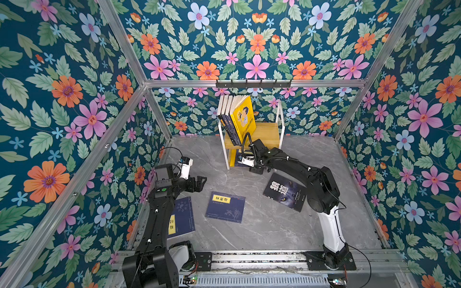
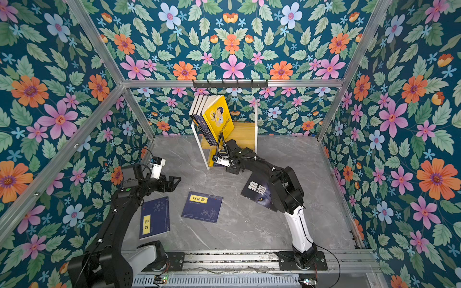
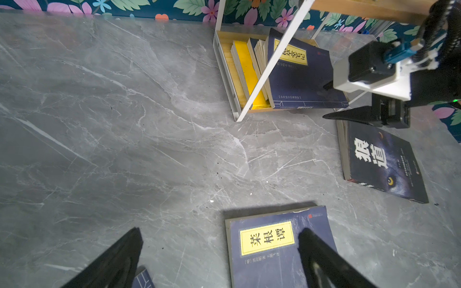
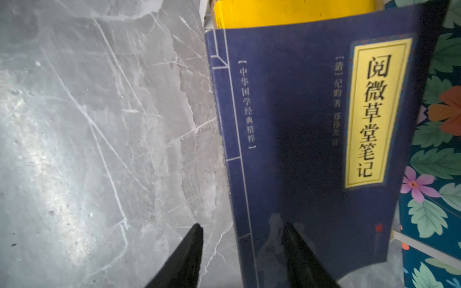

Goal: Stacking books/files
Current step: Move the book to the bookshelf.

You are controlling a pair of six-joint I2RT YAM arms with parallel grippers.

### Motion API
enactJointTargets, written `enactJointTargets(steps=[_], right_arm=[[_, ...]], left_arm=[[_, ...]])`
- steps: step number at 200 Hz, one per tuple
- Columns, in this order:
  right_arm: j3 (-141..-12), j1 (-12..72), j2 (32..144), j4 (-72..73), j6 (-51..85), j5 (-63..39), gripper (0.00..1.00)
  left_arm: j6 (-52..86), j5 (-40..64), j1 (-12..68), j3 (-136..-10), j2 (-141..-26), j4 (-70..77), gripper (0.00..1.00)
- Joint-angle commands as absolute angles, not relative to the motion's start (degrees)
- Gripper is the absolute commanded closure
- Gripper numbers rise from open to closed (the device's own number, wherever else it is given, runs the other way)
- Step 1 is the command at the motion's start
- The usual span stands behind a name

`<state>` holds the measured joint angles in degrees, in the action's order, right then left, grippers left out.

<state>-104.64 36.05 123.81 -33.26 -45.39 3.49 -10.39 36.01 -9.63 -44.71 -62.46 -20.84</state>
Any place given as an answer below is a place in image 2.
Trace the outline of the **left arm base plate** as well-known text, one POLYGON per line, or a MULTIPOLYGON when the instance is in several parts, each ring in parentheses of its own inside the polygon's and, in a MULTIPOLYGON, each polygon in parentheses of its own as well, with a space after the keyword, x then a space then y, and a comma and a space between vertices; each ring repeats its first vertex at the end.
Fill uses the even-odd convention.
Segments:
POLYGON ((143 272, 176 272, 182 271, 184 261, 184 252, 167 252, 160 255, 153 263, 143 269, 143 272))

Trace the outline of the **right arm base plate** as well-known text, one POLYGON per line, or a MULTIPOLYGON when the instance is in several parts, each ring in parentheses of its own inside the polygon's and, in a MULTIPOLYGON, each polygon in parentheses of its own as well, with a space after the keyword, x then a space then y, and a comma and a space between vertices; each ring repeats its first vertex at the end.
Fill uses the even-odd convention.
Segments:
POLYGON ((280 251, 276 252, 279 259, 279 269, 281 271, 326 271, 328 270, 327 261, 323 252, 312 254, 310 258, 305 255, 280 251))

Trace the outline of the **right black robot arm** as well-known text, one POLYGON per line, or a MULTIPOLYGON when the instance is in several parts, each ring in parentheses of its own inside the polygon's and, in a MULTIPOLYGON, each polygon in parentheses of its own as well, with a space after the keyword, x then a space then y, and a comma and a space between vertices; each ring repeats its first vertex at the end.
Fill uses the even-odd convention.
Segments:
POLYGON ((268 184, 270 203, 284 214, 288 223, 294 262, 300 269, 307 269, 314 261, 318 248, 306 224, 304 191, 294 170, 289 166, 281 168, 273 165, 250 148, 240 148, 234 139, 224 140, 222 135, 218 146, 223 147, 224 153, 215 152, 212 158, 215 163, 225 166, 227 172, 235 175, 249 170, 268 184))

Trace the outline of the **purple old man book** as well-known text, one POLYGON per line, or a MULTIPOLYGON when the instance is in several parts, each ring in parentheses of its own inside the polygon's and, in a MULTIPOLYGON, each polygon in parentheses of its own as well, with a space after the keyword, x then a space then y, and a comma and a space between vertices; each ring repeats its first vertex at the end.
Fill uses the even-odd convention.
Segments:
POLYGON ((204 116, 202 115, 202 111, 205 107, 205 103, 207 100, 208 100, 208 96, 198 96, 194 100, 194 105, 192 108, 192 118, 194 119, 195 123, 198 125, 200 131, 202 132, 208 144, 210 146, 216 146, 217 141, 215 137, 212 135, 211 130, 208 124, 206 123, 204 116))
POLYGON ((211 145, 210 146, 216 146, 217 145, 217 140, 212 134, 212 129, 209 127, 209 125, 206 122, 206 117, 205 117, 205 108, 207 107, 207 101, 208 101, 209 96, 203 96, 203 99, 200 103, 200 106, 198 108, 198 112, 196 114, 197 120, 200 120, 200 123, 203 127, 203 129, 207 132, 207 135, 209 136, 211 145))

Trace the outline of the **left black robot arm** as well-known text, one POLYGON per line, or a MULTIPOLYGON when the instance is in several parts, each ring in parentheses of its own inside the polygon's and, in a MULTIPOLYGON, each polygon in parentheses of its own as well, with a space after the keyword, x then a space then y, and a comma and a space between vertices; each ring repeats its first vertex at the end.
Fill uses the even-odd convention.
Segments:
POLYGON ((135 277, 147 268, 167 270, 168 256, 160 241, 139 246, 128 258, 122 244, 130 222, 144 198, 153 192, 174 192, 179 176, 162 174, 161 164, 134 164, 121 168, 122 187, 112 196, 110 211, 96 239, 83 255, 68 264, 75 288, 130 288, 135 277))

